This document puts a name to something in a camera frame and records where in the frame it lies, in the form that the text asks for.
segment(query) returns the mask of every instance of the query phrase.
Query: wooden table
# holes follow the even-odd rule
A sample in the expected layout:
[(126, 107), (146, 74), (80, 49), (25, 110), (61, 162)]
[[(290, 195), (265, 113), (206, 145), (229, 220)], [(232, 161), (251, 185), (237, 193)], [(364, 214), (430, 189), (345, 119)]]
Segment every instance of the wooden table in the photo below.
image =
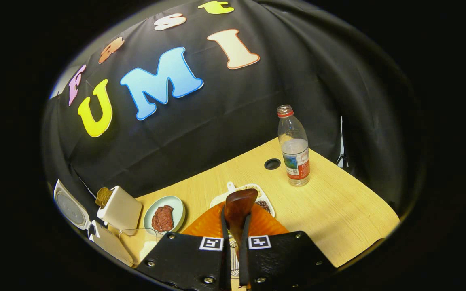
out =
[[(306, 232), (331, 263), (339, 267), (388, 236), (399, 218), (385, 201), (350, 174), (315, 151), (310, 150), (309, 154), (311, 177), (305, 186), (287, 182), (283, 162), (274, 170), (264, 167), (271, 158), (282, 161), (275, 138), (203, 173), (138, 197), (143, 204), (138, 228), (143, 228), (148, 207), (161, 197), (174, 195), (185, 204), (186, 220), (179, 229), (182, 231), (209, 209), (212, 199), (227, 192), (227, 182), (236, 187), (254, 183), (266, 193), (280, 223), (290, 232)], [(143, 230), (133, 239), (121, 236), (137, 261), (142, 259), (139, 251), (144, 234)]]

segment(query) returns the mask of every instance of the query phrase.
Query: bottle cap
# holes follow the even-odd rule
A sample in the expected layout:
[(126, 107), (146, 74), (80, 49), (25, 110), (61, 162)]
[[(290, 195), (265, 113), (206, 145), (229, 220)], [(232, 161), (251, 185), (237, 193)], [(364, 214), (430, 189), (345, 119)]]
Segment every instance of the bottle cap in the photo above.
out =
[(294, 114), (294, 111), (292, 110), (292, 107), (290, 105), (281, 105), (279, 106), (276, 111), (278, 112), (278, 117), (283, 118), (283, 117), (289, 117)]

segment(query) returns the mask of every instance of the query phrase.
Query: light blue plate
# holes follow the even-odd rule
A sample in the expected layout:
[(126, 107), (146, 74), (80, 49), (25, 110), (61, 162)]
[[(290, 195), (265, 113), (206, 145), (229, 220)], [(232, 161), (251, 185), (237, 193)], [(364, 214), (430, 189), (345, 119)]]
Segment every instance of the light blue plate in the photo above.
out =
[(145, 218), (143, 220), (143, 225), (147, 228), (147, 232), (153, 236), (156, 235), (152, 227), (152, 217), (158, 207), (163, 207), (165, 205), (170, 205), (174, 210), (172, 210), (172, 220), (174, 221), (174, 228), (172, 228), (171, 232), (177, 232), (177, 230), (183, 225), (184, 218), (186, 217), (186, 210), (184, 208), (184, 204), (181, 199), (175, 196), (165, 196), (158, 199), (145, 213)]

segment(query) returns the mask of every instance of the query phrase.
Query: bottle label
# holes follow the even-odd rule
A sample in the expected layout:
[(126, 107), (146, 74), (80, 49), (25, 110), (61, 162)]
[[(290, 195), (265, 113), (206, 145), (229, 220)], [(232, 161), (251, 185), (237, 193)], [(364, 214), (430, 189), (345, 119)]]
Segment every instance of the bottle label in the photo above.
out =
[(310, 173), (309, 148), (299, 154), (289, 155), (283, 153), (283, 162), (287, 168), (287, 175), (294, 180), (301, 180)]

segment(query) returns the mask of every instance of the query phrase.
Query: plate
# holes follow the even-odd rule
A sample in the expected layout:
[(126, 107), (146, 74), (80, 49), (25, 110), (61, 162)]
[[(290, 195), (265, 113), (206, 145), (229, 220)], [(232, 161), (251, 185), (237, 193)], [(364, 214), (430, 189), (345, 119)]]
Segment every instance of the plate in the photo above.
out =
[[(146, 232), (155, 236), (157, 231), (153, 230), (152, 227), (152, 217), (156, 212), (158, 207), (163, 207), (165, 205), (170, 205), (174, 210), (172, 210), (172, 220), (174, 221), (174, 228), (171, 232), (177, 232), (177, 230), (183, 225), (184, 218), (186, 217), (186, 209), (184, 208), (183, 201), (175, 196), (165, 196), (158, 199), (145, 213), (145, 218), (143, 220), (143, 225), (147, 229)], [(166, 234), (167, 232), (157, 232), (158, 234)]]
[(271, 216), (272, 217), (276, 216), (276, 213), (274, 212), (274, 208), (272, 208), (272, 204), (269, 201), (269, 198), (265, 194), (264, 190), (262, 190), (262, 188), (260, 186), (258, 186), (257, 184), (246, 184), (244, 186), (240, 186), (240, 187), (236, 188), (235, 185), (233, 184), (233, 182), (228, 182), (226, 184), (226, 186), (228, 187), (228, 192), (215, 197), (210, 203), (210, 208), (212, 208), (213, 206), (215, 206), (215, 205), (217, 205), (217, 204), (219, 204), (221, 202), (226, 201), (226, 197), (228, 197), (228, 195), (233, 193), (233, 192), (236, 192), (238, 190), (244, 190), (244, 189), (247, 189), (247, 188), (255, 188), (258, 191), (258, 197), (255, 200), (255, 202), (265, 201), (265, 203), (267, 204), (267, 206), (271, 210)]

